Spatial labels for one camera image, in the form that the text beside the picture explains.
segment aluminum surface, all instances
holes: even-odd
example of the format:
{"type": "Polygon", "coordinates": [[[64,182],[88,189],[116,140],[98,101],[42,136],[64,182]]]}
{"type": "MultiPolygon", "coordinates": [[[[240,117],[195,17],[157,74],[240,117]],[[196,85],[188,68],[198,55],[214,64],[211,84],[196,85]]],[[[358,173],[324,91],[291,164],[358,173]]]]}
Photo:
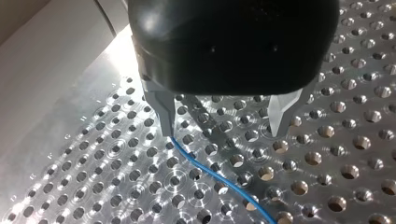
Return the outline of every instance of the aluminum surface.
{"type": "MultiPolygon", "coordinates": [[[[319,82],[287,136],[270,134],[269,97],[179,95],[177,140],[255,195],[279,223],[396,222],[393,7],[342,2],[319,82]]],[[[131,47],[128,35],[117,38],[8,155],[16,168],[5,173],[26,180],[3,183],[14,202],[2,202],[2,220],[263,222],[159,135],[131,47]],[[30,153],[17,154],[26,147],[30,153]]]]}

